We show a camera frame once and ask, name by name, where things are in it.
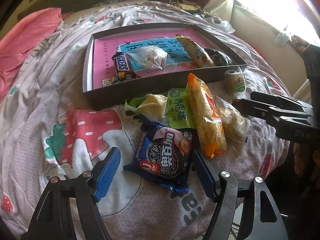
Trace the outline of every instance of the bedsheet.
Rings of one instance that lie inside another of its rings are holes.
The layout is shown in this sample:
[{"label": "bedsheet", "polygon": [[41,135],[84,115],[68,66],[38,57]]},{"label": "bedsheet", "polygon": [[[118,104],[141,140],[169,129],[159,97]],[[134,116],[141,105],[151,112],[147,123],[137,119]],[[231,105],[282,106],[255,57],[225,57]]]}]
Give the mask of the bedsheet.
[{"label": "bedsheet", "polygon": [[[122,158],[110,190],[99,203],[112,239],[193,239],[207,228],[215,204],[191,169],[189,192],[177,194],[123,171],[133,160],[142,135],[139,116],[124,106],[96,112],[82,95],[82,71],[92,33],[126,25],[193,23],[213,33],[248,64],[242,97],[252,91],[289,95],[267,63],[245,42],[181,9],[154,2],[114,4],[63,25],[39,44],[21,67],[0,111],[0,215],[16,235],[28,230],[48,179],[75,178],[91,170],[111,147]],[[230,102],[223,82],[208,84]],[[265,121],[250,118],[248,142],[213,159],[237,178],[265,177],[286,157],[288,142],[275,136]],[[76,203],[70,199],[78,239],[84,239]]]}]

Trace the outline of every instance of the orange wrapper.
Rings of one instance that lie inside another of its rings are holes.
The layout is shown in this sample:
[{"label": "orange wrapper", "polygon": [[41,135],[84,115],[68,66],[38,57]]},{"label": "orange wrapper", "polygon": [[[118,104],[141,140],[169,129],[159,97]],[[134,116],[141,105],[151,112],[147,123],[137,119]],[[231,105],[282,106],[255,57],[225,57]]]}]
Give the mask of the orange wrapper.
[{"label": "orange wrapper", "polygon": [[192,73],[188,76],[187,95],[202,151],[209,158],[227,148],[222,121],[207,85]]}]

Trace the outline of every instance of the yellow snack packet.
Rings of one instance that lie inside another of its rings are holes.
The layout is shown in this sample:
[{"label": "yellow snack packet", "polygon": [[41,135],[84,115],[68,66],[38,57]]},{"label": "yellow snack packet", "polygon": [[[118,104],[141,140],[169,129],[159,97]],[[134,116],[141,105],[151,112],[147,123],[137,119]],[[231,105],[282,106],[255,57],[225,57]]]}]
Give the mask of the yellow snack packet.
[{"label": "yellow snack packet", "polygon": [[187,95],[204,154],[209,158],[223,154],[227,142],[212,94],[207,85],[192,73],[188,76]]},{"label": "yellow snack packet", "polygon": [[198,67],[214,66],[212,59],[204,48],[193,41],[190,37],[178,35],[176,36],[176,39],[182,44],[185,51],[189,54],[192,61],[198,65]]}]

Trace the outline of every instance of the pink pillow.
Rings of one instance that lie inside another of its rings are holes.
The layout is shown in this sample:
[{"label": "pink pillow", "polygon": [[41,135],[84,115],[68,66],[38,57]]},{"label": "pink pillow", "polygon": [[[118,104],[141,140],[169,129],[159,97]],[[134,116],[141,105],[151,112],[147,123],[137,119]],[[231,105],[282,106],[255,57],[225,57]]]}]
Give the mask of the pink pillow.
[{"label": "pink pillow", "polygon": [[0,103],[30,52],[59,26],[60,8],[34,12],[18,22],[0,41]]}]

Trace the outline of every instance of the oreo cookie package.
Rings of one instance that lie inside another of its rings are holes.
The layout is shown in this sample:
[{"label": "oreo cookie package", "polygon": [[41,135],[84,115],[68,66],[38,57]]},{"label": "oreo cookie package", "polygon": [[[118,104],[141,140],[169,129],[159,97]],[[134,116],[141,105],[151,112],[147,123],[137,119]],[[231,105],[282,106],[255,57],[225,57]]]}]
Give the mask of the oreo cookie package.
[{"label": "oreo cookie package", "polygon": [[124,170],[162,187],[187,193],[193,129],[176,130],[147,119],[144,128],[135,160],[125,165]]}]

